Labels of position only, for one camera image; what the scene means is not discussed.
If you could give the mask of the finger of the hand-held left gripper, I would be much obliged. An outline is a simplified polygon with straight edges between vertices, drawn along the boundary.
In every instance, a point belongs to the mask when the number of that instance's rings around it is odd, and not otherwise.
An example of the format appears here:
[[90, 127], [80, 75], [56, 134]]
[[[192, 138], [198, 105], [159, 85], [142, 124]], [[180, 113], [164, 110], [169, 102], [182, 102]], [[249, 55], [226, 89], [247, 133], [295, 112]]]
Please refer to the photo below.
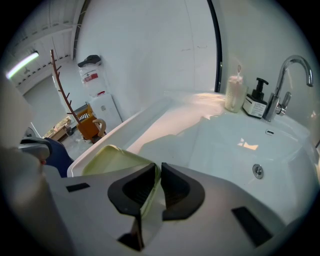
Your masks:
[[49, 141], [31, 136], [23, 137], [18, 148], [21, 151], [38, 158], [41, 163], [46, 163], [53, 151]]

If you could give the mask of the black vertical frame strip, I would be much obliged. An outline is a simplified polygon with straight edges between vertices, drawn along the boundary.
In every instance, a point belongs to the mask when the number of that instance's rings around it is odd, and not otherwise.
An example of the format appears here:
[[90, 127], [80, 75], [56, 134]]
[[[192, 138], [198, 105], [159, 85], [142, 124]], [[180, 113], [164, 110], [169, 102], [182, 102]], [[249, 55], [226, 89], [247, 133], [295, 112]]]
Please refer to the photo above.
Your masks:
[[216, 93], [221, 92], [221, 80], [222, 80], [222, 69], [223, 69], [223, 52], [222, 52], [222, 41], [221, 41], [221, 33], [218, 23], [217, 14], [214, 8], [214, 4], [212, 0], [207, 0], [210, 14], [212, 17], [214, 34], [215, 34], [215, 44], [216, 44], [216, 82], [214, 91]]

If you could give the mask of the dark blue chair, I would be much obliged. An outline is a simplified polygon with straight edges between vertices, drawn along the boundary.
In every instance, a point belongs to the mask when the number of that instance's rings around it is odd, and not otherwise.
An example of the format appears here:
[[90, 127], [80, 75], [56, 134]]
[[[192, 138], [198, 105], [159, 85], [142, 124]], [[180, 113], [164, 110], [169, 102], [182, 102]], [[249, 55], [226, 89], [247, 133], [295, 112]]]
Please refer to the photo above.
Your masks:
[[50, 156], [45, 160], [46, 165], [55, 167], [60, 176], [62, 178], [67, 177], [67, 171], [69, 166], [74, 162], [74, 160], [69, 156], [65, 146], [51, 138], [46, 137], [51, 146], [51, 153]]

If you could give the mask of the low wooden bench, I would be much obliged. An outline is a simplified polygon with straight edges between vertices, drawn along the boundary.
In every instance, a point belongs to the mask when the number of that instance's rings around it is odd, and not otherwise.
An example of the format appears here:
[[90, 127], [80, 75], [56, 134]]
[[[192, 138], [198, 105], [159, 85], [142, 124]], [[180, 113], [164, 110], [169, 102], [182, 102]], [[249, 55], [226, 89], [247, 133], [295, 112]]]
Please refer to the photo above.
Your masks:
[[71, 118], [69, 116], [62, 119], [54, 127], [52, 127], [42, 138], [50, 138], [59, 141], [64, 136], [69, 136], [68, 132], [71, 131]]

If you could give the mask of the white vanity cabinet with sink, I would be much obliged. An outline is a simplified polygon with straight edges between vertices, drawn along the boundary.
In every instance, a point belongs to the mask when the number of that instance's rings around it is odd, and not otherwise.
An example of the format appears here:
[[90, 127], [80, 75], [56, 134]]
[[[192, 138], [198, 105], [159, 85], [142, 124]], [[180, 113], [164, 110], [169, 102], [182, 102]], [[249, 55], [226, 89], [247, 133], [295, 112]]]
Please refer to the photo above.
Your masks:
[[306, 127], [288, 116], [267, 122], [230, 112], [219, 93], [174, 92], [156, 101], [87, 149], [67, 175], [81, 176], [107, 145], [231, 181], [285, 223], [305, 215], [320, 190], [319, 154]]

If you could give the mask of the orange sofa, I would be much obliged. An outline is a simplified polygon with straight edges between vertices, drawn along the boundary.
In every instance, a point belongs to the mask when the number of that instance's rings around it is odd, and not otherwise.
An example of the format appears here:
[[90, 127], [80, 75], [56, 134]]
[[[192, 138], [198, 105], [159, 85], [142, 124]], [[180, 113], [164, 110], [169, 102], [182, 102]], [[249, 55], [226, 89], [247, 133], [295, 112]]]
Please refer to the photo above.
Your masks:
[[93, 144], [97, 140], [98, 132], [96, 125], [93, 123], [93, 120], [98, 119], [95, 117], [94, 112], [89, 104], [86, 105], [84, 110], [76, 114], [80, 120], [81, 126], [76, 125], [77, 129], [82, 135], [84, 140], [89, 140]]

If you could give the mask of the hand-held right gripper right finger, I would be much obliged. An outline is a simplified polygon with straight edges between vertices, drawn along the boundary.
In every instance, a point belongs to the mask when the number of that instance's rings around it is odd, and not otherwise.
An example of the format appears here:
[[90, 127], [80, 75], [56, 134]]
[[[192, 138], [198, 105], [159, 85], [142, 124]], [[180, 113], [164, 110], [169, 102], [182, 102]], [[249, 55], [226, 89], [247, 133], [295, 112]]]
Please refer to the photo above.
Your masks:
[[263, 256], [285, 224], [236, 184], [178, 165], [161, 165], [165, 209], [150, 256]]

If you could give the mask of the ceiling tube light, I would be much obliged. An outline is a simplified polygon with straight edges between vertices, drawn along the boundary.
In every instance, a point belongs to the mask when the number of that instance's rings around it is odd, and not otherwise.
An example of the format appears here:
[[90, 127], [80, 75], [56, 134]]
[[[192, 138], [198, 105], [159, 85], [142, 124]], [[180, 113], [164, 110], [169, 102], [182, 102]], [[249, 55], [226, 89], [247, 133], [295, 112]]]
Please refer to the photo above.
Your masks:
[[13, 75], [15, 75], [19, 70], [21, 70], [23, 67], [25, 67], [28, 63], [30, 63], [34, 59], [36, 59], [38, 56], [39, 56], [39, 53], [35, 51], [32, 54], [25, 57], [24, 59], [22, 59], [20, 62], [18, 62], [6, 73], [6, 78], [11, 79]]

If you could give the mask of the black cap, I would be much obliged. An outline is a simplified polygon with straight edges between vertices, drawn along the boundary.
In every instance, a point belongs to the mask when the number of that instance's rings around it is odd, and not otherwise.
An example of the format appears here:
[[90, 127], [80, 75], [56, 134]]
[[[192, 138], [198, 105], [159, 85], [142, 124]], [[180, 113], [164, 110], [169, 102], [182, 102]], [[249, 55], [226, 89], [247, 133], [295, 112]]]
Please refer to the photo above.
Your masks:
[[79, 68], [82, 68], [83, 66], [85, 66], [85, 65], [88, 65], [88, 64], [92, 64], [92, 65], [96, 65], [96, 64], [98, 64], [98, 63], [100, 63], [101, 62], [101, 58], [100, 58], [100, 56], [99, 55], [96, 55], [96, 54], [94, 54], [94, 55], [89, 55], [87, 58], [85, 58], [83, 61], [81, 61], [81, 62], [79, 62], [78, 64], [77, 64], [77, 66], [79, 67]]

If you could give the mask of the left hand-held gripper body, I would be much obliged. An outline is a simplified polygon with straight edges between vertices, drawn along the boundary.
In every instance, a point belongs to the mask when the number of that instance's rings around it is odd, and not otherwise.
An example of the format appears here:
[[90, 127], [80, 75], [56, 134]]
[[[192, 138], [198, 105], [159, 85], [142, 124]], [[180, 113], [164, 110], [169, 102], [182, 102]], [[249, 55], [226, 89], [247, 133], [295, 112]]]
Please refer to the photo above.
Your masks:
[[53, 256], [75, 256], [44, 173], [33, 155], [0, 147], [0, 192], [19, 225]]

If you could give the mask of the black pump soap dispenser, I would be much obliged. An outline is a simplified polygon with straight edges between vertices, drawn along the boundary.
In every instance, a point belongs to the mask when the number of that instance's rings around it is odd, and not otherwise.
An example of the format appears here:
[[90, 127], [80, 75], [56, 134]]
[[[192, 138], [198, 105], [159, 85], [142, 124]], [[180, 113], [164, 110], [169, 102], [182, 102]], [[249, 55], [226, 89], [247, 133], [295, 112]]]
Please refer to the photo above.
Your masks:
[[259, 77], [256, 80], [256, 88], [252, 90], [252, 93], [246, 94], [242, 109], [248, 116], [261, 119], [267, 107], [267, 102], [264, 101], [263, 86], [269, 83]]

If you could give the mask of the white water dispenser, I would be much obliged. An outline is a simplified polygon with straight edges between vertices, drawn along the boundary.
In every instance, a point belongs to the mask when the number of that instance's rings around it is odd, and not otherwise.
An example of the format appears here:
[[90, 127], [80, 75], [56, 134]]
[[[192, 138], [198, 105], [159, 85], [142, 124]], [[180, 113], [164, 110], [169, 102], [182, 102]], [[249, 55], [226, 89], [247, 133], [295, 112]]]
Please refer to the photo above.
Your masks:
[[89, 105], [97, 119], [102, 119], [109, 130], [122, 123], [122, 119], [110, 93], [104, 93], [89, 101]]

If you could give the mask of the yellow-green cleaning cloth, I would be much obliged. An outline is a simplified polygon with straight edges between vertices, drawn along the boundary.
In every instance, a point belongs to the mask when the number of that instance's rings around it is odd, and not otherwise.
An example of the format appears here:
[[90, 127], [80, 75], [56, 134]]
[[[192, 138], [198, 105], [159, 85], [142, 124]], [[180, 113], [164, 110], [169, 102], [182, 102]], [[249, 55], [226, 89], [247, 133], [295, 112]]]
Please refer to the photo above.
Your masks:
[[161, 181], [161, 170], [152, 161], [114, 145], [103, 147], [84, 167], [84, 176], [117, 172], [141, 167], [111, 185], [108, 196], [117, 210], [125, 215], [145, 218]]

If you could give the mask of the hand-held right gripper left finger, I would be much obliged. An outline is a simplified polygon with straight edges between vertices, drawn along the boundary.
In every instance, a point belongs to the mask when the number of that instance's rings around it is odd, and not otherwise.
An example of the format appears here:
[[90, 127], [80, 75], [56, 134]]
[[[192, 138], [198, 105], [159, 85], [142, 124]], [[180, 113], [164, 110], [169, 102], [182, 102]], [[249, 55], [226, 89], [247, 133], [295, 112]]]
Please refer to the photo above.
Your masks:
[[154, 163], [65, 178], [49, 167], [46, 180], [75, 256], [140, 254], [146, 246], [142, 211], [155, 177]]

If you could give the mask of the translucent white cup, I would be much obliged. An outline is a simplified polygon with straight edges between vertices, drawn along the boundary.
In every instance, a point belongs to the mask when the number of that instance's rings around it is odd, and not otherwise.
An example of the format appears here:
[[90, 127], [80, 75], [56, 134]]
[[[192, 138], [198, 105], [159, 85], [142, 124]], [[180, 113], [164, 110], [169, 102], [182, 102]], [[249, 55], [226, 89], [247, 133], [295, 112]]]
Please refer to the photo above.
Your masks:
[[237, 65], [236, 71], [237, 74], [230, 76], [227, 80], [224, 104], [224, 107], [233, 113], [241, 110], [248, 93], [248, 86], [244, 82], [240, 64]]

